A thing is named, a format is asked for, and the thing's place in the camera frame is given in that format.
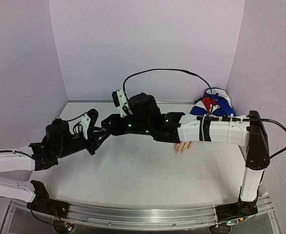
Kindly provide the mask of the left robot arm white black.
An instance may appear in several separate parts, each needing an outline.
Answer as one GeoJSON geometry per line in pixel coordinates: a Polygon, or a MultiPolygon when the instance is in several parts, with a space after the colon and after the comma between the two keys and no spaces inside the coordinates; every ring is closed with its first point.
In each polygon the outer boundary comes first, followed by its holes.
{"type": "MultiPolygon", "coordinates": [[[[42,142],[15,149],[0,150],[0,173],[12,171],[43,171],[58,165],[61,158],[82,150],[94,155],[102,142],[110,135],[101,127],[96,127],[98,111],[91,109],[77,117],[78,123],[71,131],[69,122],[57,118],[46,126],[42,142]]],[[[0,196],[33,202],[42,213],[53,207],[48,194],[40,194],[30,181],[18,181],[0,177],[0,196]]]]}

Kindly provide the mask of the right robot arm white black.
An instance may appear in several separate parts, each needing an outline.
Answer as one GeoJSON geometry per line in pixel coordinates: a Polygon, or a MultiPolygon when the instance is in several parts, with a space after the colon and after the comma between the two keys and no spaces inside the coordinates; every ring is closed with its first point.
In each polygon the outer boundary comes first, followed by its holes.
{"type": "Polygon", "coordinates": [[[150,135],[155,141],[221,142],[247,148],[243,183],[236,203],[217,206],[222,215],[250,215],[255,212],[258,189],[265,169],[270,164],[268,139],[259,123],[259,114],[247,116],[195,116],[183,112],[161,113],[153,96],[141,93],[127,98],[121,91],[112,94],[120,114],[111,114],[101,122],[111,135],[150,135]]]}

